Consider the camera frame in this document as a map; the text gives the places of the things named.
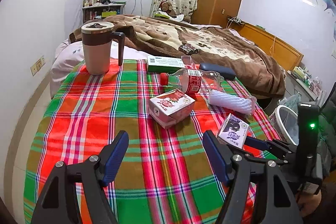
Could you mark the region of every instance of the bottle label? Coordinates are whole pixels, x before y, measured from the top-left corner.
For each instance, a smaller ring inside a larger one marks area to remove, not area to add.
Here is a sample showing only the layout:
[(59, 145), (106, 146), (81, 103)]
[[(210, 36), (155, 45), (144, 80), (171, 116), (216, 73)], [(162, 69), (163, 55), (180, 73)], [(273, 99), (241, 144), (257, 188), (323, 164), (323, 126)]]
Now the bottle label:
[(195, 94), (201, 88), (202, 76), (199, 70), (189, 69), (188, 70), (188, 88), (185, 92), (186, 94)]

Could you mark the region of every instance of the floor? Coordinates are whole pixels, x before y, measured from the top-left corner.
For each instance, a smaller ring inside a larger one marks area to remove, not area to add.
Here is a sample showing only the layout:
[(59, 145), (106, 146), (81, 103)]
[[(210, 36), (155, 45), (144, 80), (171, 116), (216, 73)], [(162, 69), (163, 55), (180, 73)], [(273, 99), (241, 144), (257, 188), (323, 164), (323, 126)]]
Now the floor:
[(12, 187), (12, 198), (13, 198), (13, 210), (14, 219), (18, 224), (24, 224), (24, 211), (23, 211), (23, 192), (25, 188), (25, 176), (26, 176), (26, 163), (29, 154), (29, 150), (33, 139), (35, 137), (38, 125), (46, 111), (50, 98), (50, 87), (49, 85), (42, 93), (40, 99), (36, 103), (34, 110), (32, 111), (29, 120), (25, 126), (25, 129), (20, 140), (18, 151), (14, 163), (13, 172), (13, 187)]

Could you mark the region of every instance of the cardboard box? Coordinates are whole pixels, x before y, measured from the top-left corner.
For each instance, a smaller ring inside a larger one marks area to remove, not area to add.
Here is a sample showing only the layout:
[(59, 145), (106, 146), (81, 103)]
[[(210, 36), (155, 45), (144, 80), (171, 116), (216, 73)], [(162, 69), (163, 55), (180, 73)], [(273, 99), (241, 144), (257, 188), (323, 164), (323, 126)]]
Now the cardboard box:
[(246, 122), (230, 113), (220, 127), (217, 139), (221, 143), (229, 143), (243, 148), (248, 129), (249, 125)]
[(195, 100), (175, 89), (149, 100), (149, 113), (164, 129), (188, 117), (194, 109)]
[(149, 56), (147, 58), (148, 72), (174, 73), (181, 68), (185, 68), (181, 58), (160, 57), (160, 56)]

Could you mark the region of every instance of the white foam sleeve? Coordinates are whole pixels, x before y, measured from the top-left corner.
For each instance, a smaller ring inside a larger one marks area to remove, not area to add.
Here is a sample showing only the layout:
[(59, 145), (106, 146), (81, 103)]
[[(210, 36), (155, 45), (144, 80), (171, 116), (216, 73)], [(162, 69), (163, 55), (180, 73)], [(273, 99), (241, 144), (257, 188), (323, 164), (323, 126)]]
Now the white foam sleeve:
[(208, 102), (211, 105), (226, 107), (243, 114), (252, 115), (256, 98), (251, 96), (245, 99), (218, 90), (212, 90), (209, 94)]

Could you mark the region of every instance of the trash bin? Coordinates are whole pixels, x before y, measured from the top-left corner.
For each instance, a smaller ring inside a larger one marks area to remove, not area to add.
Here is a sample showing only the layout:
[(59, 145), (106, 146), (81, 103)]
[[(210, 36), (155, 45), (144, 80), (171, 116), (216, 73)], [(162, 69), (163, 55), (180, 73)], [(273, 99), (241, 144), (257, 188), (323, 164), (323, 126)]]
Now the trash bin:
[(297, 125), (297, 114), (289, 107), (279, 105), (272, 114), (273, 127), (282, 135), (281, 138), (294, 145), (299, 144), (299, 127)]

